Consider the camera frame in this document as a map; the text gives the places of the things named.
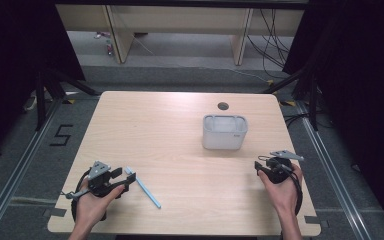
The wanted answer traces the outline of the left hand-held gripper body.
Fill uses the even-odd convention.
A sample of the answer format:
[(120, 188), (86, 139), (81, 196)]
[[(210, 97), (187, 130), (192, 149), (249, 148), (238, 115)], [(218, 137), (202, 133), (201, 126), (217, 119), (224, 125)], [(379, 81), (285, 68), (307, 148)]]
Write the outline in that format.
[[(62, 193), (67, 199), (78, 200), (81, 196), (92, 193), (96, 197), (107, 196), (113, 188), (110, 180), (115, 179), (111, 177), (111, 167), (100, 161), (95, 161), (93, 165), (83, 174), (75, 191), (69, 193)], [(84, 179), (88, 180), (88, 185), (85, 190), (80, 187)]]

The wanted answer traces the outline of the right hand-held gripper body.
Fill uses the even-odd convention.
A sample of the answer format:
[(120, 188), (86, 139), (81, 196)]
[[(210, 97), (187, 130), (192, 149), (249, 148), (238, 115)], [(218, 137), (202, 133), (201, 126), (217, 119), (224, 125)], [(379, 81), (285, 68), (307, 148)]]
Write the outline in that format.
[(304, 157), (288, 150), (279, 150), (271, 152), (271, 157), (259, 156), (258, 159), (265, 162), (262, 170), (269, 170), (268, 179), (273, 184), (279, 184), (293, 172), (291, 160), (303, 161)]

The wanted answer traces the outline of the light blue toothbrush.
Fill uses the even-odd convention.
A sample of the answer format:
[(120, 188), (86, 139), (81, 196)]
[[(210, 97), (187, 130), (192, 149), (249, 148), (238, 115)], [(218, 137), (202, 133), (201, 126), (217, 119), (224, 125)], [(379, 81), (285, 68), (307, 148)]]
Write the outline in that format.
[[(133, 175), (136, 172), (134, 172), (130, 167), (126, 167), (125, 172), (129, 175)], [(147, 197), (153, 202), (153, 204), (158, 208), (161, 209), (162, 205), (160, 202), (154, 197), (154, 195), (149, 191), (149, 189), (145, 186), (145, 184), (142, 182), (142, 180), (136, 176), (136, 182), (139, 184), (140, 188), (144, 191), (144, 193), (147, 195)]]

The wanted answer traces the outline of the person's right hand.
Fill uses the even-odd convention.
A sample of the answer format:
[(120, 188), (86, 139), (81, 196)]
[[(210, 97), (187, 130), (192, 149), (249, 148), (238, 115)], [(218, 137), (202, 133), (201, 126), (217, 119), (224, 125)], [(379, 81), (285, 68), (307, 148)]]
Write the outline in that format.
[(294, 180), (288, 178), (281, 183), (274, 184), (261, 170), (258, 171), (258, 176), (264, 184), (269, 199), (278, 216), (281, 218), (295, 218), (298, 193)]

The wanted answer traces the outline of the person's left hand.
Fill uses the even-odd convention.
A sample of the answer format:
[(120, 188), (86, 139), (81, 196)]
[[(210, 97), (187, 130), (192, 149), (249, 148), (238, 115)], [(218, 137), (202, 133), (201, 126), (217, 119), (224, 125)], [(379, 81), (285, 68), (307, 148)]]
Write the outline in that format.
[(74, 229), (92, 230), (102, 219), (110, 203), (121, 195), (123, 191), (124, 187), (118, 186), (102, 198), (96, 197), (92, 193), (81, 196), (77, 203)]

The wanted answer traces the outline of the white plastic container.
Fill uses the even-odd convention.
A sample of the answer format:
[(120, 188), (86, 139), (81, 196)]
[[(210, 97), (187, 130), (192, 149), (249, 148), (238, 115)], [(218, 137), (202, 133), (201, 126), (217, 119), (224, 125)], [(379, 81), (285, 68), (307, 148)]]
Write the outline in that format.
[(238, 150), (248, 131), (247, 120), (238, 115), (206, 115), (202, 145), (210, 150)]

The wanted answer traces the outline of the black metal stand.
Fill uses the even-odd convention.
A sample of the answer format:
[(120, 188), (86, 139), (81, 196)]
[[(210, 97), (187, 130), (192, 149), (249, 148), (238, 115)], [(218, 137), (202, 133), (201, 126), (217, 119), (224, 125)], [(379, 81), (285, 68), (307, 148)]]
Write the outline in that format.
[(317, 80), (315, 70), (312, 67), (304, 66), (289, 77), (264, 90), (263, 94), (272, 94), (294, 81), (296, 81), (296, 85), (293, 90), (292, 97), (295, 100), (303, 99), (305, 96), (309, 97), (309, 121), (313, 129), (317, 131)]
[(91, 95), (99, 96), (100, 92), (88, 87), (68, 75), (54, 69), (44, 68), (36, 75), (36, 100), (37, 100), (37, 127), (40, 130), (46, 121), (45, 92), (48, 92), (53, 99), (63, 99), (66, 96), (61, 83), (66, 82), (71, 86)]

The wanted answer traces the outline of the black curtain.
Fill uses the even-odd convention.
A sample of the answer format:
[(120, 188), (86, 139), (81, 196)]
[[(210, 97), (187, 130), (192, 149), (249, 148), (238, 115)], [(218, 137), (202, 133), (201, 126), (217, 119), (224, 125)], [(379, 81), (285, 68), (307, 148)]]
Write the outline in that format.
[(384, 210), (384, 0), (309, 0), (284, 67), (299, 70), (340, 5), (343, 29), (317, 75), (334, 124)]
[(56, 2), (0, 0), (0, 143), (35, 90), (41, 68), (84, 78)]

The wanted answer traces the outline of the light wooden bench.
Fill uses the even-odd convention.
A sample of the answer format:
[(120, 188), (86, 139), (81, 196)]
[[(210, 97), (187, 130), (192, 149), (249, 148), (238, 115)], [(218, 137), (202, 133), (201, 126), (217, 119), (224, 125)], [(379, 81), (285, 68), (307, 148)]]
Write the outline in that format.
[(301, 10), (233, 9), (202, 7), (142, 7), (58, 4), (56, 9), (68, 31), (107, 32), (116, 61), (126, 61), (136, 33), (228, 35), (234, 63), (240, 65), (249, 35), (293, 37)]

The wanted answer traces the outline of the aluminium floor rail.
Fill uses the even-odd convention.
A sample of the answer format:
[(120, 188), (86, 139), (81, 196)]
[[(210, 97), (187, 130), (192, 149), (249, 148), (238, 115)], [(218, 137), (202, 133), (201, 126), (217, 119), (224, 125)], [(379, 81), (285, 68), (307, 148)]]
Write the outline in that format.
[(313, 124), (308, 118), (303, 119), (303, 124), (356, 239), (373, 240), (362, 215), (341, 179), (319, 132), (314, 129)]
[(52, 124), (54, 116), (57, 110), (60, 108), (62, 100), (54, 100), (45, 115), (45, 121), (42, 126), (33, 134), (26, 150), (23, 152), (23, 155), (19, 159), (16, 167), (12, 171), (9, 179), (4, 185), (2, 191), (0, 192), (0, 221), (9, 206), (9, 203), (18, 189), (24, 175), (26, 174), (33, 157), (35, 156), (37, 150), (39, 149), (41, 142), (43, 141), (46, 133), (48, 132), (49, 126)]

